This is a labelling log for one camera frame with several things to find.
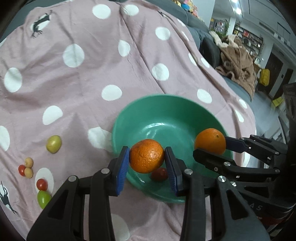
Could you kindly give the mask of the orange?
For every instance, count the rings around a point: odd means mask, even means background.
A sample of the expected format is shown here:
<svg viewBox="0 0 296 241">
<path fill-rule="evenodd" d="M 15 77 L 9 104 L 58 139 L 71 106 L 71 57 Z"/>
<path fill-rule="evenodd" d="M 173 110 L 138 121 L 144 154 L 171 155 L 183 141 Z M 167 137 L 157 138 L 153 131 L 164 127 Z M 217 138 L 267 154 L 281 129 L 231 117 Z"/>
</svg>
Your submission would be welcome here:
<svg viewBox="0 0 296 241">
<path fill-rule="evenodd" d="M 219 130 L 207 128 L 196 136 L 194 149 L 201 149 L 213 154 L 222 155 L 226 151 L 226 139 Z"/>
<path fill-rule="evenodd" d="M 164 149 L 159 142 L 144 139 L 134 144 L 130 149 L 130 167 L 137 173 L 152 173 L 161 167 L 164 156 Z"/>
</svg>

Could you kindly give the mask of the small red tomato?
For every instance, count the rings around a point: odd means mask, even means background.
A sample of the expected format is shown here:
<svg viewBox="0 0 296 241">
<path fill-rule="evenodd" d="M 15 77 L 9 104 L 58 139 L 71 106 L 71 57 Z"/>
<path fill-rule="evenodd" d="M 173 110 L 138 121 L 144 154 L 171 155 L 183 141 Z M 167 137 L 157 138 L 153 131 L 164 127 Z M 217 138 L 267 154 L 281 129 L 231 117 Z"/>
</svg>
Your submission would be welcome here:
<svg viewBox="0 0 296 241">
<path fill-rule="evenodd" d="M 156 182 L 163 182 L 168 179 L 166 168 L 158 168 L 151 173 L 151 180 Z"/>
</svg>

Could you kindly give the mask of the green plastic bowl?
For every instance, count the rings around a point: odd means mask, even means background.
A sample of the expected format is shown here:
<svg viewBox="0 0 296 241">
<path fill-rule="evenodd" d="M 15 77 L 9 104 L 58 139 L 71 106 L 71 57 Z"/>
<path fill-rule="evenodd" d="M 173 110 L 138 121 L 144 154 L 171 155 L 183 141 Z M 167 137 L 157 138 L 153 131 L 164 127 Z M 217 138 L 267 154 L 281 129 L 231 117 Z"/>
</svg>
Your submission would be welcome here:
<svg viewBox="0 0 296 241">
<path fill-rule="evenodd" d="M 149 95 L 120 111 L 111 133 L 112 150 L 117 156 L 124 146 L 153 139 L 163 148 L 171 147 L 176 158 L 183 160 L 188 168 L 215 178 L 217 173 L 193 158 L 195 138 L 207 128 L 228 135 L 215 116 L 196 102 L 174 95 Z"/>
</svg>

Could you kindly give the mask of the green oval fruit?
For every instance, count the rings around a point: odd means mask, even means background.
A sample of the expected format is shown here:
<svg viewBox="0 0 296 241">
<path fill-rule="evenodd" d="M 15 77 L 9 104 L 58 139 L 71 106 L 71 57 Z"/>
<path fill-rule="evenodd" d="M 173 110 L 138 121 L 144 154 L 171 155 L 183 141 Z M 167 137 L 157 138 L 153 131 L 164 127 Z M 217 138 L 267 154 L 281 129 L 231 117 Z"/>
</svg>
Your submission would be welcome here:
<svg viewBox="0 0 296 241">
<path fill-rule="evenodd" d="M 51 194 L 47 191 L 40 190 L 37 194 L 38 204 L 41 209 L 44 209 L 51 200 Z"/>
</svg>

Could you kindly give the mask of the yellow-green fruit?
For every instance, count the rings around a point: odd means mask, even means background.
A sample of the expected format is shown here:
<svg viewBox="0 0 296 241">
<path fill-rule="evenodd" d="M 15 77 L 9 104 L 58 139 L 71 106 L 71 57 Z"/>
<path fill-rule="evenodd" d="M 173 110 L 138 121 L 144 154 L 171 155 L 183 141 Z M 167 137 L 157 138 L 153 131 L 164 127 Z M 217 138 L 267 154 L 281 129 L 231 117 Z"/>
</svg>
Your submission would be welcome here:
<svg viewBox="0 0 296 241">
<path fill-rule="evenodd" d="M 61 146 L 62 140 L 58 135 L 49 137 L 46 143 L 46 149 L 52 154 L 57 153 L 60 150 Z"/>
</svg>

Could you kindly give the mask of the small tan fruit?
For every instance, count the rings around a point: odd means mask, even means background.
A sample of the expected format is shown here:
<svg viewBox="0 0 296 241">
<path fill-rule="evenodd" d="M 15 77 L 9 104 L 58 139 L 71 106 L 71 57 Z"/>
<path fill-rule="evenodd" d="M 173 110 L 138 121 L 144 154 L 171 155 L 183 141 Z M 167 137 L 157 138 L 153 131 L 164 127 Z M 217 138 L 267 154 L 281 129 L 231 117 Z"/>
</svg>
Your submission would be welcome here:
<svg viewBox="0 0 296 241">
<path fill-rule="evenodd" d="M 24 175 L 26 178 L 32 178 L 34 173 L 33 173 L 33 170 L 31 168 L 25 168 L 24 169 Z"/>
<path fill-rule="evenodd" d="M 31 157 L 25 158 L 25 167 L 26 168 L 32 168 L 33 164 L 34 164 L 34 161 Z"/>
</svg>

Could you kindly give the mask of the red tomato near oranges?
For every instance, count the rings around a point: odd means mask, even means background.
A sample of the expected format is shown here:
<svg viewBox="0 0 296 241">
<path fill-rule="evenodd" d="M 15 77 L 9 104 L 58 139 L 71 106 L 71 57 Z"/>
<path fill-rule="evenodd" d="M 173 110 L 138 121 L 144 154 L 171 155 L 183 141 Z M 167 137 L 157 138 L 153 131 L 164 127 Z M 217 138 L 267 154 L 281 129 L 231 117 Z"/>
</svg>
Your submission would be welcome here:
<svg viewBox="0 0 296 241">
<path fill-rule="evenodd" d="M 45 179 L 40 178 L 36 182 L 36 187 L 39 191 L 47 191 L 48 189 L 48 183 Z"/>
</svg>

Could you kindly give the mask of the yellow container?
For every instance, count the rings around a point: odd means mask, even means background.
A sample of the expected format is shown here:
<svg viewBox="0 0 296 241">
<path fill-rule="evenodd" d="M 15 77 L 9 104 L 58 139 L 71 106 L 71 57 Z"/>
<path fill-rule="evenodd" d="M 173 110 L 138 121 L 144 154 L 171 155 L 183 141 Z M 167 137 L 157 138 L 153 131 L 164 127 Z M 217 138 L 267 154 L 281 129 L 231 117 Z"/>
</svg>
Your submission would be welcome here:
<svg viewBox="0 0 296 241">
<path fill-rule="evenodd" d="M 269 69 L 262 69 L 260 72 L 259 83 L 264 87 L 269 85 L 270 80 L 270 70 Z"/>
</svg>

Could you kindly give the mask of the red tomato top left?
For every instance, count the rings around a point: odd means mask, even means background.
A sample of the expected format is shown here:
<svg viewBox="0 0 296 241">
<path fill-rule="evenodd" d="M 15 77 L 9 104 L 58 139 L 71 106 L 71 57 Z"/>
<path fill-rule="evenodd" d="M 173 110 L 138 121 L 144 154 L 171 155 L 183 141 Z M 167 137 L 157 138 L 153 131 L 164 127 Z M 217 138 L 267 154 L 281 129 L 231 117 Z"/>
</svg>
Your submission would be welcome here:
<svg viewBox="0 0 296 241">
<path fill-rule="evenodd" d="M 20 165 L 19 167 L 18 167 L 18 172 L 19 172 L 19 174 L 21 175 L 21 176 L 24 176 L 25 177 L 25 165 Z"/>
</svg>

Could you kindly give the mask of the beige fuzzy blanket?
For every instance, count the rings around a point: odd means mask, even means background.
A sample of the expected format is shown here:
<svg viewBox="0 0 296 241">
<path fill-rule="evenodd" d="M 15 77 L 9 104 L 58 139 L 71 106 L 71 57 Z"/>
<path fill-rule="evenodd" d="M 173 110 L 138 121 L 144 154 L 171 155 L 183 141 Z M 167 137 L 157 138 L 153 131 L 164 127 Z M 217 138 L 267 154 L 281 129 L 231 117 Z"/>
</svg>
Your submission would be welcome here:
<svg viewBox="0 0 296 241">
<path fill-rule="evenodd" d="M 237 83 L 249 94 L 250 98 L 253 98 L 256 73 L 253 59 L 242 41 L 236 35 L 220 38 L 214 31 L 210 31 L 209 34 L 220 50 L 221 63 L 215 67 L 217 72 Z"/>
</svg>

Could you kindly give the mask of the dark grey cushion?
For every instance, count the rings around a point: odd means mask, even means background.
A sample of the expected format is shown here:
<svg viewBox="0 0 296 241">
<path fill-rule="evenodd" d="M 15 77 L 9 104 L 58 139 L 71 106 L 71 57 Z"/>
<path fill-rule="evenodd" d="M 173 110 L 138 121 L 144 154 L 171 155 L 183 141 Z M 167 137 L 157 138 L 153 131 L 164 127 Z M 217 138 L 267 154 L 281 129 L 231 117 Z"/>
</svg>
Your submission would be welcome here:
<svg viewBox="0 0 296 241">
<path fill-rule="evenodd" d="M 200 53 L 213 68 L 220 65 L 220 49 L 212 39 L 208 37 L 203 39 L 200 46 Z"/>
</svg>

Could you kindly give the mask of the pink polka dot blanket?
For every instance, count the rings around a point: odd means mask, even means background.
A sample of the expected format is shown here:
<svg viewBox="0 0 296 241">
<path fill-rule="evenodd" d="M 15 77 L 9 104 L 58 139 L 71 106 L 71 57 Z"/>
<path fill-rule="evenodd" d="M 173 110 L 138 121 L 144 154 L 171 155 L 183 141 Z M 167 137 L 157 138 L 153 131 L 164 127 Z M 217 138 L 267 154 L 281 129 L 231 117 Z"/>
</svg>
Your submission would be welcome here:
<svg viewBox="0 0 296 241">
<path fill-rule="evenodd" d="M 250 105 L 199 52 L 189 15 L 166 1 L 63 1 L 33 8 L 1 41 L 1 207 L 26 237 L 55 193 L 112 158 L 111 130 L 130 102 L 172 94 L 208 109 L 235 138 L 256 133 Z"/>
</svg>

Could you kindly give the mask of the colourful toy pile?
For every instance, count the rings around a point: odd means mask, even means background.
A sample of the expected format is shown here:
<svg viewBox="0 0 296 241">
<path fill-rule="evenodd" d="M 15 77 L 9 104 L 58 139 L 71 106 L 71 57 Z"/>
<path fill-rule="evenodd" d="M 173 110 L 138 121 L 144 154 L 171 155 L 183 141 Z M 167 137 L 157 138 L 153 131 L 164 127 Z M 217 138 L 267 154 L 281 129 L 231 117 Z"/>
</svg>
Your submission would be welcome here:
<svg viewBox="0 0 296 241">
<path fill-rule="evenodd" d="M 179 0 L 172 0 L 175 4 L 177 4 L 179 7 L 181 7 L 183 10 L 189 12 L 193 16 L 197 17 L 199 20 L 203 21 L 199 16 L 198 16 L 198 8 L 194 5 L 192 0 L 184 0 L 184 1 L 179 1 Z"/>
</svg>

